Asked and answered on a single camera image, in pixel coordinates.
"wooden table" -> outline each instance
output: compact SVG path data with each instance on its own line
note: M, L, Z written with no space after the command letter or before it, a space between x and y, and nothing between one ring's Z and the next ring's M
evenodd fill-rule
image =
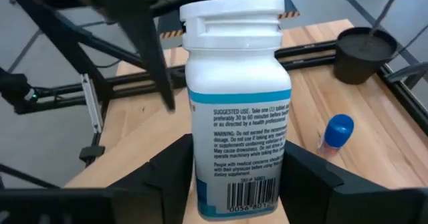
M349 27L352 24L348 20L341 20L284 30L282 47L332 40ZM170 65L185 63L187 56L182 48L165 50ZM121 63L117 74L139 71ZM334 164L392 189L428 186L428 137L378 76L349 86L334 78L332 66L292 70L290 75L293 91L288 140L315 152L327 121L335 114L349 114L355 130L331 160ZM189 133L187 98L186 90L175 92L174 114L165 110L158 94L113 100L100 141L106 153L66 187L107 187ZM280 207L271 215L225 223L284 224L284 220L286 215ZM183 223L206 223L197 213L193 187Z

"concrete floor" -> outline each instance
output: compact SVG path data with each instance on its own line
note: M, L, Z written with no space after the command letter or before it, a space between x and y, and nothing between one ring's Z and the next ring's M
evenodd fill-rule
M387 0L292 0L301 16L282 21L282 28L297 27L337 19L349 19L354 25L369 26ZM8 70L37 26L18 5L0 0L0 66ZM428 24L428 0L397 0L383 27L402 44ZM101 21L89 8L71 9L63 14L76 24ZM86 28L107 41L132 50L132 46L117 25L97 25ZM425 32L410 48L417 61L428 60ZM175 47L180 39L168 39L164 47ZM85 47L95 64L106 65L115 59ZM401 56L391 63L394 70L407 66ZM116 68L103 69L105 76L113 76ZM52 87L78 82L77 73L57 51L46 36L39 36L16 68L34 86ZM415 95L428 106L428 84L422 80L413 89ZM0 162L41 179L62 186L79 173L84 165L78 160L82 147L92 139L90 118L84 106L17 116L0 100ZM32 187L13 177L4 176L6 187Z

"black cup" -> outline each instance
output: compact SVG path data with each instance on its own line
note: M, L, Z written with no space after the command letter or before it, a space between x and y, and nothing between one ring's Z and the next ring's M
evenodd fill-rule
M358 51L349 53L345 52L342 48L340 41L343 41L344 37L347 37L345 40L352 40L351 36L353 35L359 38L361 35L368 37L370 30L371 28L369 27L353 27L339 34L337 38L338 43L336 44L336 61L334 63L334 76L338 80L346 84L362 84L376 73L381 66L391 61L392 55L397 50L397 41L394 37L381 30L376 31L374 36L383 40L391 47L391 54L387 58L376 61L368 60L359 55Z

